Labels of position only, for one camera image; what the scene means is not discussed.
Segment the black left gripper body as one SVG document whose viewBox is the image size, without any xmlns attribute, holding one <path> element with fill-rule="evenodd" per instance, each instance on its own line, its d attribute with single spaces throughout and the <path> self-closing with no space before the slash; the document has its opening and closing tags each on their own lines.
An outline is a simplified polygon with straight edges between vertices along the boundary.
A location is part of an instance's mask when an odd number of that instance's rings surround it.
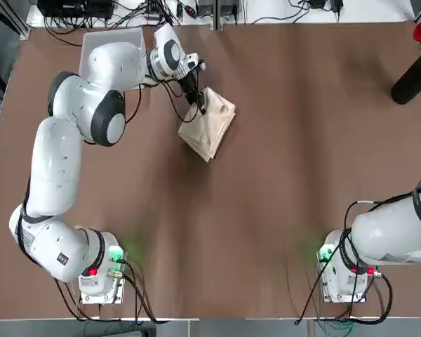
<svg viewBox="0 0 421 337">
<path fill-rule="evenodd" d="M 183 78 L 177 79 L 183 93 L 195 93 L 197 91 L 196 72 L 190 71 Z"/>
</svg>

